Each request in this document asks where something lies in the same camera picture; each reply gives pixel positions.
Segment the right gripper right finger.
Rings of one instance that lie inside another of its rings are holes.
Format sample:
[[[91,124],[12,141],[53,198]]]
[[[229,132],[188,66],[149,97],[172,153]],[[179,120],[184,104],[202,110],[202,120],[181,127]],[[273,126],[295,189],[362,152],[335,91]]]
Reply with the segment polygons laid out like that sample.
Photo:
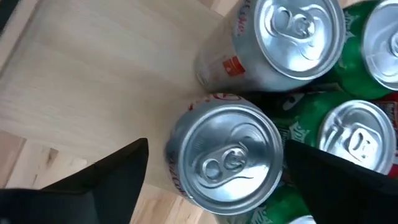
[[[294,140],[291,179],[317,223],[397,223],[397,181]]]

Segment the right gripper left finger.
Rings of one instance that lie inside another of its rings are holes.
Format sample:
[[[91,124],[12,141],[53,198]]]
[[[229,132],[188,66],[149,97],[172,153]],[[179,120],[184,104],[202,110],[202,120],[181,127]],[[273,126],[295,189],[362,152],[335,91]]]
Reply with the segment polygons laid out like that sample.
[[[2,189],[1,223],[129,223],[148,158],[140,138],[40,190]]]

